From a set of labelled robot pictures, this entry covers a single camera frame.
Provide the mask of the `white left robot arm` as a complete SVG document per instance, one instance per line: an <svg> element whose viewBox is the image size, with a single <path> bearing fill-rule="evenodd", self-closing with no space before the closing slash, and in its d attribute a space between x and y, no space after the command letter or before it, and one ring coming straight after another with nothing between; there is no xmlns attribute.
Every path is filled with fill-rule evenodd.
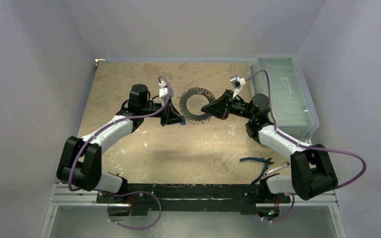
<svg viewBox="0 0 381 238"><path fill-rule="evenodd" d="M128 196L127 180L103 172L103 154L123 137L135 132L145 118L159 118L162 126L185 122L171 101L173 89L164 81L159 86L158 103L146 85L135 84L129 98L108 123L86 136L69 137L63 147L57 179L68 183L71 191L100 190L108 192L116 203L124 202Z"/></svg>

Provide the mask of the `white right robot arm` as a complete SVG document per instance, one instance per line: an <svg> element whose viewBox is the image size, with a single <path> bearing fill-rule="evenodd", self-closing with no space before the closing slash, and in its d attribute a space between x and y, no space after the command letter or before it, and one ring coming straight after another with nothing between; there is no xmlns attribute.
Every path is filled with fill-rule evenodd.
<svg viewBox="0 0 381 238"><path fill-rule="evenodd" d="M268 115L269 98L255 94L249 102L232 97L232 91L201 108L203 113L225 120L229 115L247 118L247 134L256 142L273 149L290 165L290 174L271 175L262 179L259 196L270 202L280 193L296 194L309 200L338 186L338 179L328 152L321 144L310 145L297 141L279 131Z"/></svg>

